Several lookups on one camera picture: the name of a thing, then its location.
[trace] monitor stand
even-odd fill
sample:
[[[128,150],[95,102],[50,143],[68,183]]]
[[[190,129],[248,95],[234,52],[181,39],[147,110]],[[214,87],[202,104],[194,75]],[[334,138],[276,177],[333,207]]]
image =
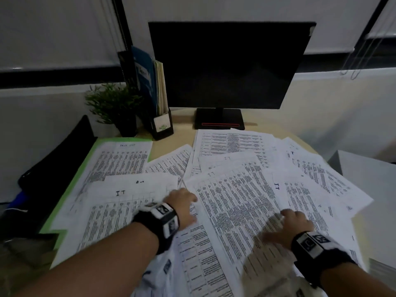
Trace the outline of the monitor stand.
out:
[[[230,108],[197,108],[194,126],[195,129],[245,130],[241,110]]]

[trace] hand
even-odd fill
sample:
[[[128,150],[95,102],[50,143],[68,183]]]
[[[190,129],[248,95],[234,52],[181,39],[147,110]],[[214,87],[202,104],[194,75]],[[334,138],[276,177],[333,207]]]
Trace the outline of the hand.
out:
[[[268,243],[281,244],[286,249],[291,249],[291,242],[294,237],[304,231],[314,231],[314,223],[307,220],[304,213],[301,211],[293,211],[286,209],[280,211],[285,217],[283,221],[283,228],[279,232],[266,232],[263,240]]]
[[[187,189],[181,188],[171,191],[164,202],[176,211],[179,218],[179,230],[183,230],[197,221],[196,216],[190,214],[190,204],[191,202],[197,202],[197,197]]]

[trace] computer monitor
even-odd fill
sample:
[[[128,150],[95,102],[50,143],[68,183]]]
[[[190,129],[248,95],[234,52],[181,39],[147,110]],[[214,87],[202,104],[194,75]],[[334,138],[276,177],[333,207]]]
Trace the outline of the computer monitor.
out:
[[[279,109],[314,22],[149,22],[168,105],[197,107],[196,128],[244,129],[240,110]]]

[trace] beige desk surface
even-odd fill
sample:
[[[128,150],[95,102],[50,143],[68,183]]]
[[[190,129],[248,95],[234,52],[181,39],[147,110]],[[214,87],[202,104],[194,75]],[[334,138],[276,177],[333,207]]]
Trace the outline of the beige desk surface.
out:
[[[156,159],[162,155],[165,155],[173,150],[189,144],[192,146],[195,138],[196,130],[194,129],[194,112],[195,108],[184,108],[172,111],[172,122],[174,134],[165,139],[154,141],[151,149],[150,159]],[[245,130],[270,133],[277,138],[284,139],[290,137],[295,142],[299,143],[302,147],[312,153],[317,152],[312,149],[310,145],[305,143],[299,137],[280,127],[279,125],[266,119],[264,116],[260,116],[249,109],[242,109],[242,116],[245,122]],[[140,137],[151,137],[151,135],[141,132]],[[368,255],[369,247],[363,231],[363,220],[358,214],[353,219],[355,232],[358,237],[360,251],[362,252],[363,260],[368,267]]]

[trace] red stripe on monitor stand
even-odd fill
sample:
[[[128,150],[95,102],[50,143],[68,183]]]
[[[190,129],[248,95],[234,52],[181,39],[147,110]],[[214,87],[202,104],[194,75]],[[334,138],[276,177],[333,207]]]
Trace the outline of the red stripe on monitor stand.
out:
[[[239,124],[228,124],[228,123],[201,123],[202,126],[235,126],[239,127]]]

